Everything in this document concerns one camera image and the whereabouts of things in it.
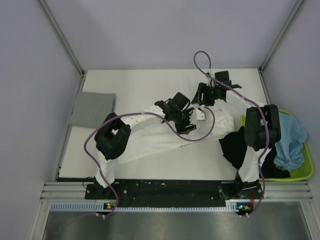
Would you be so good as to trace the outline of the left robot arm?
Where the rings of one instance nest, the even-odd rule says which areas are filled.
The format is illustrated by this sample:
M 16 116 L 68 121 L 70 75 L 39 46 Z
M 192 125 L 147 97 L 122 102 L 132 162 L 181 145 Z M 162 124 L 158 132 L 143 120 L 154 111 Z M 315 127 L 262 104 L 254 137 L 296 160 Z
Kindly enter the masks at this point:
M 191 107 L 191 101 L 178 92 L 172 98 L 156 101 L 137 115 L 119 116 L 110 113 L 104 120 L 105 125 L 94 136 L 96 148 L 100 154 L 100 170 L 95 179 L 98 185 L 96 192 L 102 198 L 109 198 L 114 191 L 114 167 L 116 160 L 126 150 L 130 136 L 146 127 L 165 122 L 173 122 L 178 135 L 187 135 L 195 130 L 196 121 L 204 115 Z

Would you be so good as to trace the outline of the white daisy print t shirt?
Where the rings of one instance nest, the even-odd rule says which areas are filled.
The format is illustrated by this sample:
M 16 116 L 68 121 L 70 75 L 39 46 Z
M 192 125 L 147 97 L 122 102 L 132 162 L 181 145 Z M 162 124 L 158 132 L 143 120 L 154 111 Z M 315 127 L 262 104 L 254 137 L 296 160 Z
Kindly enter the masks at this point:
M 214 114 L 205 111 L 207 119 L 196 124 L 196 130 L 178 137 L 165 123 L 145 127 L 130 135 L 124 153 L 118 157 L 119 164 L 126 164 L 144 157 L 167 152 L 179 147 L 224 136 L 235 130 L 234 118 L 229 114 L 222 101 L 210 108 Z

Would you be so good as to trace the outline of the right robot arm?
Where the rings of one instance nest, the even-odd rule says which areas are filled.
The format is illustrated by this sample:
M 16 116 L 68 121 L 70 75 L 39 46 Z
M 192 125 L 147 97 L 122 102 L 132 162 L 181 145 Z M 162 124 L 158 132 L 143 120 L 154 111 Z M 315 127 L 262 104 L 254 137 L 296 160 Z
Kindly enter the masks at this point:
M 243 91 L 238 84 L 232 84 L 228 71 L 220 71 L 215 76 L 204 74 L 207 83 L 198 85 L 193 104 L 213 106 L 216 100 L 223 100 L 234 106 L 245 116 L 243 129 L 246 152 L 237 171 L 232 186 L 225 187 L 221 194 L 225 199 L 248 198 L 251 193 L 264 193 L 265 184 L 262 166 L 271 148 L 281 139 L 278 107 L 258 101 Z

